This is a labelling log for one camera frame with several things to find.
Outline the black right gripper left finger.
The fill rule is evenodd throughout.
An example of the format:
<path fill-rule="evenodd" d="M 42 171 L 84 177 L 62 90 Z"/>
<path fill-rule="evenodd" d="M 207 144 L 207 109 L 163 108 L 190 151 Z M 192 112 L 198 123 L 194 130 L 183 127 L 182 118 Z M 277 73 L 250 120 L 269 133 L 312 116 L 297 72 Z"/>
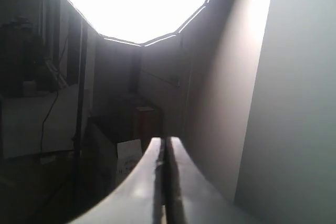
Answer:
<path fill-rule="evenodd" d="M 165 142 L 153 138 L 127 178 L 72 223 L 161 223 Z"/>

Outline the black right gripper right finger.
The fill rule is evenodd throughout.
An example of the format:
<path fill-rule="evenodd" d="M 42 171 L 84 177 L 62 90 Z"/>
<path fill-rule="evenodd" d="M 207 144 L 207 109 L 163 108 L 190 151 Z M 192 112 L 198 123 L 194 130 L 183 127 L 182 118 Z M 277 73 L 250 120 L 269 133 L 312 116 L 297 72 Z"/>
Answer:
<path fill-rule="evenodd" d="M 222 197 L 179 138 L 167 138 L 165 160 L 167 223 L 260 223 Z"/>

